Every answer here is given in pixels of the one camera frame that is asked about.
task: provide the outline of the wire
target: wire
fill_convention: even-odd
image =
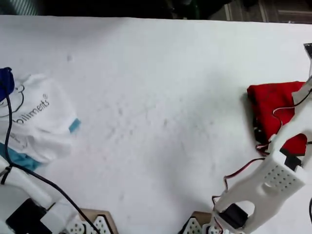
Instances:
[[[309,202],[309,215],[310,215],[310,220],[312,223],[312,197],[311,197],[310,202]]]
[[[214,217],[214,221],[216,222],[216,224],[219,226],[219,228],[221,229],[221,232],[220,234],[223,234],[223,228],[222,226],[220,225],[220,223],[217,221],[217,219]]]
[[[55,183],[49,181],[48,179],[38,175],[37,173],[27,169],[27,168],[24,168],[20,165],[17,165],[15,163],[12,162],[11,158],[10,158],[10,155],[9,155],[9,151],[8,151],[8,143],[9,143],[9,138],[10,138],[10,133],[11,133],[11,128],[12,128],[12,108],[11,108],[11,101],[10,101],[10,97],[7,93],[7,89],[6,87],[2,84],[2,82],[0,82],[0,86],[2,87],[2,89],[5,91],[5,95],[6,95],[6,101],[7,101],[7,104],[8,104],[8,109],[9,109],[9,127],[8,127],[8,130],[6,132],[6,137],[5,137],[5,143],[4,143],[4,149],[5,149],[5,157],[6,157],[6,160],[8,161],[8,163],[10,164],[9,168],[12,168],[12,167],[16,167],[30,175],[32,175],[33,177],[43,181],[44,183],[50,185],[51,187],[53,187],[54,189],[56,189],[57,191],[59,191],[59,193],[61,193],[68,201],[69,203],[71,203],[73,205],[73,207],[78,211],[78,213],[86,220],[86,222],[88,222],[90,224],[90,226],[98,233],[100,234],[100,231],[99,229],[97,229],[95,227],[95,225],[91,222],[91,220],[84,214],[84,212],[78,207],[78,205],[66,194],[66,192],[64,192],[64,190],[62,190],[58,185],[56,185]]]
[[[6,87],[3,85],[2,82],[0,82],[0,86],[1,88],[4,90],[5,92],[5,98],[6,98],[6,102],[8,104],[8,109],[9,109],[9,127],[8,130],[6,131],[6,136],[5,136],[5,142],[4,142],[4,153],[5,153],[5,158],[8,161],[8,163],[11,165],[12,164],[12,160],[9,156],[9,151],[8,151],[8,144],[9,144],[9,138],[10,138],[10,133],[11,133],[11,129],[12,129],[12,107],[11,107],[11,101],[10,101],[10,97],[8,94],[8,91],[6,89]]]
[[[229,190],[229,185],[228,185],[228,182],[227,182],[228,179],[237,176],[237,175],[240,174],[242,171],[244,171],[246,168],[248,168],[251,164],[253,164],[254,162],[259,161],[259,160],[264,161],[265,158],[263,158],[263,157],[254,158],[254,159],[250,160],[248,163],[246,163],[243,167],[241,167],[240,169],[238,169],[236,172],[234,172],[234,173],[232,173],[232,174],[230,174],[230,175],[224,176],[224,177],[223,177],[223,182],[224,182],[225,190],[223,191],[223,193],[226,193],[226,192]],[[212,201],[213,201],[213,204],[214,204],[213,211],[215,211],[215,204],[216,204],[215,199],[216,199],[216,198],[219,198],[219,197],[221,197],[221,196],[222,196],[222,195],[219,195],[219,196],[212,196],[212,197],[211,197],[211,199],[212,199]],[[218,225],[218,226],[220,227],[220,229],[221,229],[221,233],[220,233],[220,234],[223,234],[223,229],[222,229],[220,223],[218,223],[218,221],[217,221],[217,219],[216,219],[215,217],[214,217],[214,221],[217,223],[217,225]]]
[[[258,158],[254,158],[252,160],[250,160],[246,165],[244,165],[242,168],[240,168],[239,170],[237,170],[236,172],[230,174],[230,175],[226,175],[223,177],[223,182],[224,182],[224,185],[225,185],[225,192],[227,192],[229,190],[229,186],[228,186],[228,182],[227,180],[230,179],[230,178],[233,178],[235,176],[237,176],[239,173],[241,173],[242,171],[244,171],[246,168],[248,168],[252,163],[258,161],[258,160],[264,160],[265,158],[263,157],[258,157]]]
[[[308,96],[312,93],[312,89],[310,89],[308,91],[308,93],[304,96],[304,98],[298,102],[297,104],[295,105],[292,105],[292,106],[284,106],[284,107],[278,107],[278,108],[275,108],[273,111],[272,111],[272,116],[275,117],[276,119],[278,119],[279,121],[279,128],[276,132],[276,134],[278,134],[278,132],[281,130],[282,126],[283,126],[283,121],[277,116],[275,115],[275,112],[278,111],[278,110],[283,110],[283,109],[293,109],[297,106],[299,106],[305,99],[308,98]],[[261,149],[264,148],[264,147],[267,147],[269,144],[271,143],[271,141],[269,141],[267,144],[257,144],[255,146],[255,149],[262,155],[262,156],[268,156],[270,153],[268,152],[265,152],[265,151],[262,151]]]

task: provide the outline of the white table surface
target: white table surface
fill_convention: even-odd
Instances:
[[[53,77],[82,121],[42,175],[121,234],[173,234],[258,156],[246,88],[306,80],[311,41],[309,25],[0,16],[0,67]],[[311,232],[311,195],[254,233]]]

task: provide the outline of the wooden base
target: wooden base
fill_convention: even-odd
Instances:
[[[81,209],[85,215],[94,222],[97,216],[104,215],[106,217],[106,221],[108,222],[108,225],[110,226],[112,230],[112,234],[118,234],[117,227],[114,223],[114,220],[111,216],[111,214],[108,211],[97,211],[97,210],[89,210],[89,209]]]

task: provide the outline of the blue cap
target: blue cap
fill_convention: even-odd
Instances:
[[[0,101],[6,98],[6,92],[3,87],[6,88],[7,94],[10,95],[14,90],[14,78],[10,67],[0,68]]]

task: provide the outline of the black cable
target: black cable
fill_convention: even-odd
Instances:
[[[98,233],[100,234],[100,231],[95,227],[95,225],[89,220],[89,218],[84,214],[84,212],[76,205],[76,203],[66,194],[66,192],[63,191],[63,189],[61,189],[58,185],[56,185],[55,183],[53,183],[52,181],[49,181],[48,179],[38,175],[37,173],[24,168],[22,166],[19,166],[15,163],[12,164],[13,167],[19,168],[22,171],[32,175],[33,177],[47,183],[48,185],[50,185],[51,187],[55,188],[56,190],[59,191],[59,193],[61,193],[72,205],[73,207],[79,212],[79,214],[91,225],[91,227]]]
[[[312,223],[312,197],[311,197],[310,202],[309,202],[309,215],[310,215],[310,220]]]
[[[6,137],[5,137],[5,142],[4,142],[4,153],[5,153],[5,158],[8,161],[8,163],[11,165],[12,164],[12,160],[9,156],[9,151],[8,151],[8,144],[9,144],[9,138],[10,138],[10,133],[11,133],[11,129],[12,129],[12,107],[11,107],[11,101],[10,101],[10,97],[9,94],[7,92],[6,87],[2,84],[2,82],[0,82],[0,86],[1,88],[4,90],[5,92],[5,98],[6,98],[6,102],[8,104],[8,109],[9,109],[9,127],[8,130],[6,131]]]
[[[5,143],[4,143],[4,149],[5,149],[5,157],[6,160],[9,162],[10,166],[8,167],[8,172],[5,174],[5,176],[7,176],[10,173],[10,169],[12,167],[16,167],[30,175],[32,175],[33,177],[43,181],[44,183],[50,185],[51,187],[55,188],[57,191],[59,191],[59,193],[61,193],[68,201],[69,203],[72,204],[72,206],[78,211],[78,213],[86,220],[87,223],[90,224],[90,226],[98,233],[100,234],[100,231],[95,227],[95,225],[91,222],[91,220],[84,214],[84,212],[78,207],[78,205],[66,194],[66,192],[64,192],[58,185],[56,185],[55,183],[49,181],[48,179],[38,175],[37,173],[24,168],[22,166],[19,166],[15,163],[12,162],[10,155],[9,155],[9,151],[8,151],[8,144],[9,144],[9,138],[10,138],[10,133],[11,133],[11,128],[12,128],[12,108],[11,108],[11,101],[10,101],[10,97],[7,93],[7,89],[6,87],[2,84],[2,82],[0,82],[0,86],[2,87],[2,89],[5,91],[5,95],[6,95],[6,101],[8,104],[8,109],[9,109],[9,127],[8,130],[6,132],[6,137],[5,137]]]

